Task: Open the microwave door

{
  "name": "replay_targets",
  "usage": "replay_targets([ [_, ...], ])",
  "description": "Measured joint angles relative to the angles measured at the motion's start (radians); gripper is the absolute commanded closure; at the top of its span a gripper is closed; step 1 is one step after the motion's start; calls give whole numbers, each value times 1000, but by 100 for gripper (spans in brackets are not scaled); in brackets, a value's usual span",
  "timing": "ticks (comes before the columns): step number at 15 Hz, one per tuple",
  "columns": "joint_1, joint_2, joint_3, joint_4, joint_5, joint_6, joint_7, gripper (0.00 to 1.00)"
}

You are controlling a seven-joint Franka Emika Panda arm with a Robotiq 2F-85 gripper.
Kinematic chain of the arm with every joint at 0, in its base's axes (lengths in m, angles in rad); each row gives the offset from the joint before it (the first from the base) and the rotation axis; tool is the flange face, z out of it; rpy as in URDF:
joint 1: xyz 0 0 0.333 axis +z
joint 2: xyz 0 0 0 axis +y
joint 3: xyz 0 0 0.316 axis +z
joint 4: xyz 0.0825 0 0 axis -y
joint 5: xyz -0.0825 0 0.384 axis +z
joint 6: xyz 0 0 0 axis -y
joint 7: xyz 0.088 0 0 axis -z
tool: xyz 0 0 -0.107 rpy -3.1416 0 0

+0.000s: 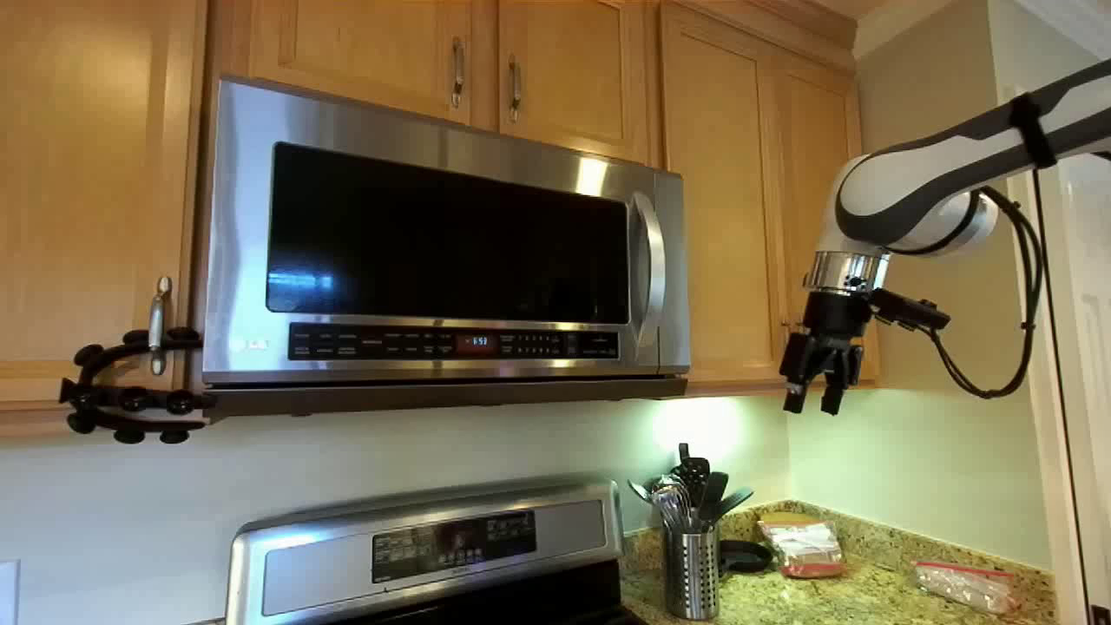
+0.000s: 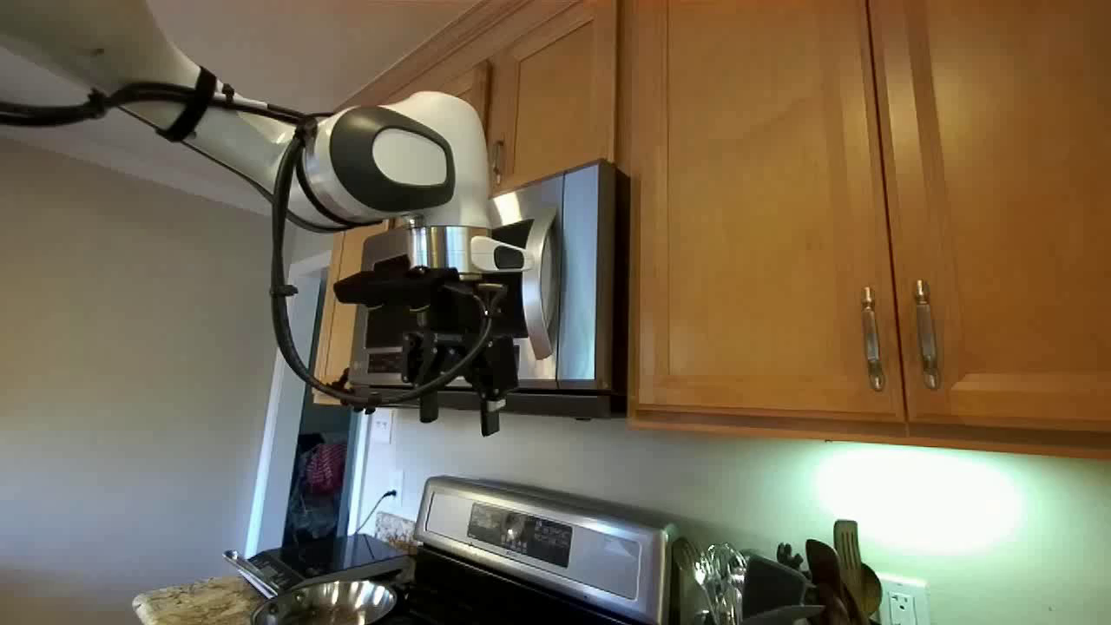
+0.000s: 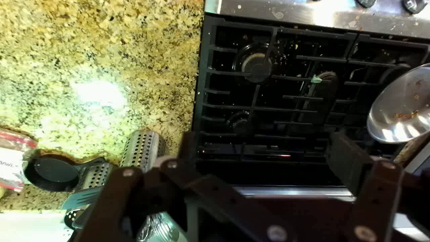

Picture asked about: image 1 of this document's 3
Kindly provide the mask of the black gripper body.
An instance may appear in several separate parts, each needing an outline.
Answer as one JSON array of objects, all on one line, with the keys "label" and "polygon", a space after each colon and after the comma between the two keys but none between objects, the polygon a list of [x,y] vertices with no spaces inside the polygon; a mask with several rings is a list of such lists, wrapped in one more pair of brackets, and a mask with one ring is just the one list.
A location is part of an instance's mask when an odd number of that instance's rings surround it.
[{"label": "black gripper body", "polygon": [[871,308],[859,295],[813,291],[806,300],[801,323],[789,335],[789,343],[813,340],[825,355],[825,366],[829,366],[837,347],[859,352],[859,335],[864,335],[866,321],[871,321]]}]

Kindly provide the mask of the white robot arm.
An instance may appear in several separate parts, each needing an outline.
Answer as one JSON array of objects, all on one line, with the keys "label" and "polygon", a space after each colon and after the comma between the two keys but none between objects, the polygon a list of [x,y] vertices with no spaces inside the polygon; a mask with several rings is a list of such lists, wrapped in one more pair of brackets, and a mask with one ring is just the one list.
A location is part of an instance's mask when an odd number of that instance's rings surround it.
[{"label": "white robot arm", "polygon": [[[783,410],[797,413],[813,382],[822,382],[819,410],[841,410],[859,373],[866,321],[922,335],[969,397],[1017,391],[1031,366],[1048,256],[1031,218],[992,181],[1048,170],[1073,153],[1106,158],[1106,139],[1111,58],[1100,58],[938,137],[852,158],[829,192],[829,225],[806,276],[806,311],[782,355]],[[997,218],[1006,218],[1017,235],[1024,340],[1017,373],[1003,387],[982,389],[940,343],[947,311],[925,300],[889,291],[886,271],[892,254],[931,256],[985,240]]]}]

